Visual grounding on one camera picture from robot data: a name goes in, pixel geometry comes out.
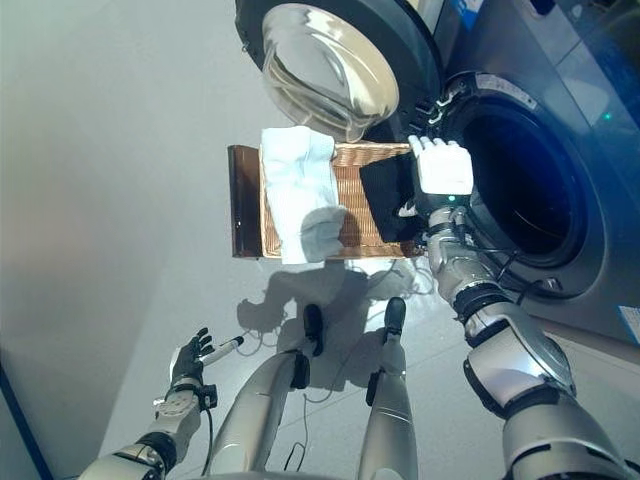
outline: white floor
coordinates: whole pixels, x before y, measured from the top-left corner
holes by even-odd
[[[501,422],[464,379],[468,347],[424,261],[231,258],[226,147],[288,125],[233,22],[231,0],[2,4],[2,360],[54,476],[145,431],[173,349],[203,325],[221,341],[249,330],[205,375],[220,425],[315,302],[328,342],[305,392],[321,401],[303,470],[353,477],[374,332],[402,295],[421,478],[499,478]],[[640,402],[580,367],[581,401],[637,459]],[[289,396],[270,468],[303,440],[303,404]],[[197,476],[206,447],[203,427],[171,477]]]

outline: woven laundry basket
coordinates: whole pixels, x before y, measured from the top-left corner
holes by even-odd
[[[338,183],[338,198],[340,204],[347,208],[347,215],[340,232],[340,241],[344,248],[332,258],[415,256],[413,242],[384,243],[382,241],[371,216],[359,174],[360,167],[407,153],[409,149],[409,145],[404,143],[336,144],[336,156],[331,163]],[[260,163],[260,233],[263,256],[280,257],[280,239],[269,210],[262,162]]]

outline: washing machine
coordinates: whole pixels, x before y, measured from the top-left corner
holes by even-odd
[[[638,344],[638,0],[236,8],[244,49],[292,120],[350,142],[458,141],[503,286],[532,315]]]

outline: sticker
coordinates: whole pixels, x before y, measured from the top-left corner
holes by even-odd
[[[627,323],[637,343],[640,343],[640,308],[618,305],[620,316]]]
[[[476,23],[478,18],[478,12],[480,7],[484,3],[484,0],[449,0],[453,8],[456,9],[458,15],[462,19],[462,23],[467,27],[467,30],[471,30],[473,24]]]
[[[525,104],[530,110],[534,110],[538,106],[538,102],[527,95],[524,90],[516,87],[504,78],[489,75],[488,73],[479,73],[476,75],[476,85],[481,90],[495,90],[496,92],[509,95]]]

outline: white cloth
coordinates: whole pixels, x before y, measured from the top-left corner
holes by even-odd
[[[262,131],[267,199],[281,241],[282,263],[321,262],[342,249],[346,209],[331,168],[332,137],[308,127]]]

